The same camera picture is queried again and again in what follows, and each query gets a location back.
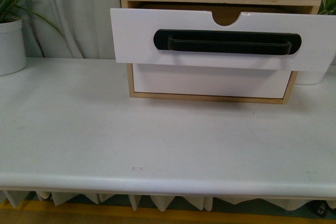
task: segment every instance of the wooden drawer box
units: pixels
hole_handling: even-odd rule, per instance
[[[131,97],[284,104],[297,71],[325,72],[335,55],[336,20],[311,15],[320,2],[121,0],[115,58]]]

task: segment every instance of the drawer front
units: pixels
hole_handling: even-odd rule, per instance
[[[282,99],[291,71],[133,64],[134,91]]]
[[[207,11],[118,8],[111,9],[111,21],[116,60],[122,63],[324,72],[336,54],[336,16],[241,13],[221,26]],[[302,43],[288,55],[159,50],[153,38],[160,29],[289,33]]]

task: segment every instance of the black handle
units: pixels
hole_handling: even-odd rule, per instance
[[[154,44],[160,50],[291,55],[299,50],[301,37],[245,31],[158,30]]]

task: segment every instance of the plant pot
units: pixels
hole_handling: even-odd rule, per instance
[[[0,76],[26,67],[22,20],[0,24]]]
[[[305,72],[298,73],[295,84],[313,85],[320,83],[325,75],[325,72]]]

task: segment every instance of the white table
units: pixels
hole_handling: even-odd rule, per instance
[[[287,105],[129,98],[114,60],[0,77],[0,189],[336,199],[336,67]]]

